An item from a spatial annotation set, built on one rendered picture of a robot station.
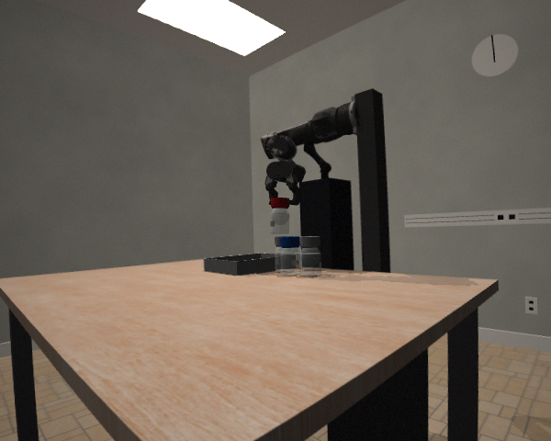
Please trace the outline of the clear glass bottle with grey cap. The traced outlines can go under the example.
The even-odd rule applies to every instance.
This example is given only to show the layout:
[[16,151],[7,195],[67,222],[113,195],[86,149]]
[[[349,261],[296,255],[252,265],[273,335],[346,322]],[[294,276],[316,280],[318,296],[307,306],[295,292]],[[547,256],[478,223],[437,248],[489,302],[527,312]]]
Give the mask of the clear glass bottle with grey cap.
[[302,277],[319,277],[321,275],[320,236],[299,237],[300,275]]
[[289,236],[276,236],[275,237],[275,271],[276,273],[281,273],[281,261],[280,254],[283,248],[280,246],[280,237],[289,237]]

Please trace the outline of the clear glass bottle with blue cap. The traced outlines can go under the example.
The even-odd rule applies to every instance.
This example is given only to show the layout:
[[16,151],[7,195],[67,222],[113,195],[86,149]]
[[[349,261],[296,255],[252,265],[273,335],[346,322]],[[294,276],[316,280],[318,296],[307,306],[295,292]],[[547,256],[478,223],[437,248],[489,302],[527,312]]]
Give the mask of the clear glass bottle with blue cap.
[[299,276],[299,236],[280,237],[280,246],[283,248],[280,254],[281,275],[286,277]]

